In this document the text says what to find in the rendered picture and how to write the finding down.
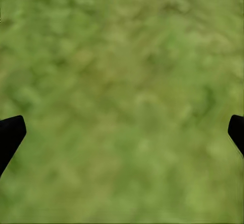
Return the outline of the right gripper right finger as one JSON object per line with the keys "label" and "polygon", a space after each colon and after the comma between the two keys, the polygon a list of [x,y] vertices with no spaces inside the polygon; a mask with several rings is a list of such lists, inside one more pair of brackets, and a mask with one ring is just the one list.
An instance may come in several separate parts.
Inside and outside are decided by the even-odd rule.
{"label": "right gripper right finger", "polygon": [[228,133],[244,156],[244,117],[232,115]]}

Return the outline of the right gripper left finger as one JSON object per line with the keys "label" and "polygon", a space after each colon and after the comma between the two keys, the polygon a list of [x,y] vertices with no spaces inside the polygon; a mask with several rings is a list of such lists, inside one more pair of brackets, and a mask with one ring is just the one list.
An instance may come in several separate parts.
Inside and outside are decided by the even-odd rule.
{"label": "right gripper left finger", "polygon": [[0,176],[26,135],[22,115],[0,121]]}

